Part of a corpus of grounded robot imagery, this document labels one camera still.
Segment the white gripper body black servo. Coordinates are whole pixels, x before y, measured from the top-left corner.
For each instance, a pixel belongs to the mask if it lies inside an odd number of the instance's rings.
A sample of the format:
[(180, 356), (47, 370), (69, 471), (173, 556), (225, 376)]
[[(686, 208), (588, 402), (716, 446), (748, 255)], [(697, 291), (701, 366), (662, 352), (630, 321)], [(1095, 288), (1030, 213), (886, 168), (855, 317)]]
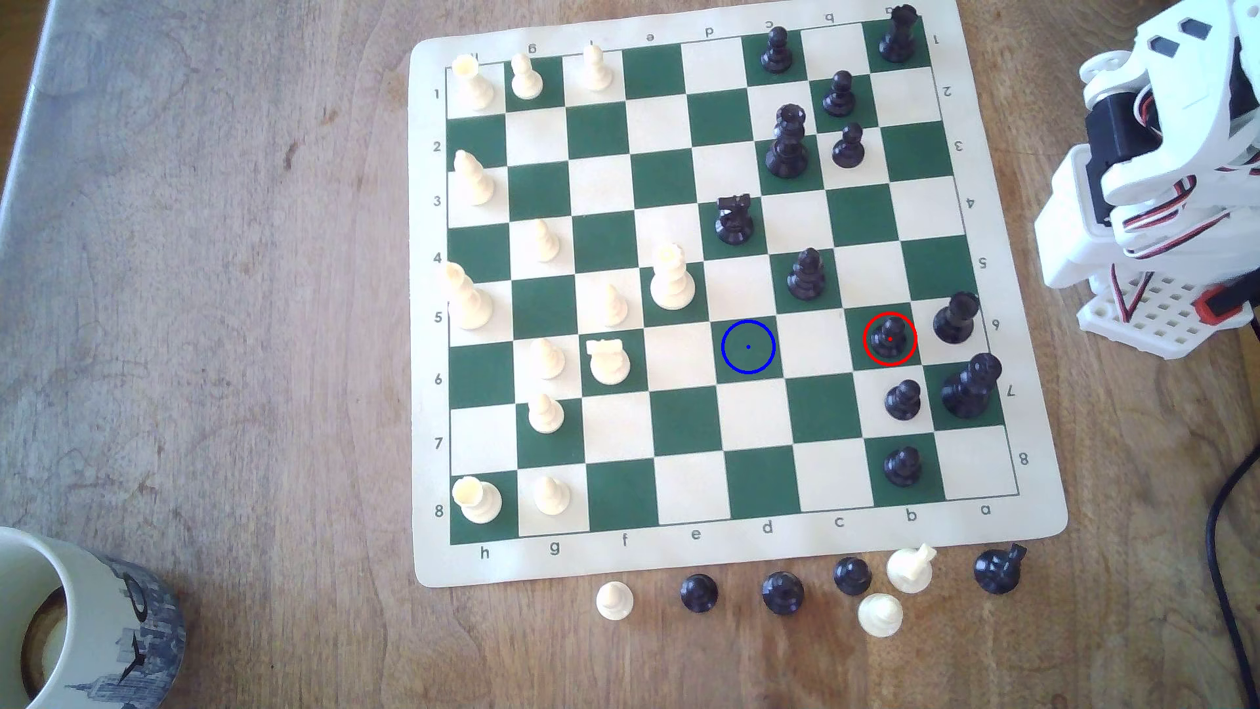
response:
[(1181, 1), (1080, 67), (1105, 167), (1257, 167), (1257, 3)]

